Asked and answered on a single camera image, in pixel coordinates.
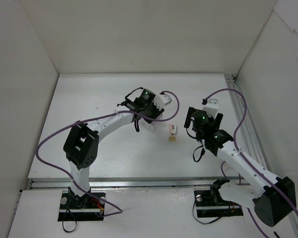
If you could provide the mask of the white three-compartment organizer box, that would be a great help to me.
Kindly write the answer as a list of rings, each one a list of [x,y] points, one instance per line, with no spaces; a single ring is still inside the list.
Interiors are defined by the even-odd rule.
[[[156,129],[159,127],[160,122],[158,122],[158,121],[152,121],[151,123],[148,123],[144,119],[140,119],[140,124],[146,130],[148,130],[150,132],[155,132]]]

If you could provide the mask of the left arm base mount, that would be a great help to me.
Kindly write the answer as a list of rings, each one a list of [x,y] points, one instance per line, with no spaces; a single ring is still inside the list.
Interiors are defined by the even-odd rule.
[[[103,221],[104,202],[84,195],[79,201],[64,191],[60,200],[58,222]]]

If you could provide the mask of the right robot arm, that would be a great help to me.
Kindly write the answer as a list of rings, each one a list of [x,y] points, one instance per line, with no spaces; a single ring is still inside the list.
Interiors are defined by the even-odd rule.
[[[209,116],[205,110],[189,107],[184,127],[195,132],[194,139],[202,144],[202,153],[210,151],[225,161],[251,188],[218,179],[210,187],[210,199],[215,204],[230,201],[253,209],[262,223],[274,227],[297,206],[295,184],[289,177],[278,177],[236,149],[234,138],[220,129],[222,118],[222,114]]]

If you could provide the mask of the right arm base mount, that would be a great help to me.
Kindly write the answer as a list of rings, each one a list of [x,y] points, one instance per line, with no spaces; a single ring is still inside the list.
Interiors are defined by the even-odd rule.
[[[239,204],[217,200],[211,188],[194,190],[193,214],[199,219],[211,219],[203,223],[214,223],[224,217],[243,216],[242,208]]]

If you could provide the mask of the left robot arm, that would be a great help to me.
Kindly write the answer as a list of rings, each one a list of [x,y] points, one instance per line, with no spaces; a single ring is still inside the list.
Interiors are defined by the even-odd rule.
[[[80,123],[71,128],[63,146],[66,158],[69,161],[73,180],[69,186],[72,203],[83,208],[89,203],[90,191],[89,167],[96,160],[98,145],[102,139],[122,126],[134,123],[139,127],[139,120],[145,116],[150,119],[161,119],[164,107],[171,103],[171,98],[164,94],[155,94],[144,89],[139,97],[133,101],[125,97],[120,106],[125,106],[130,113],[115,113],[105,119],[92,124]]]

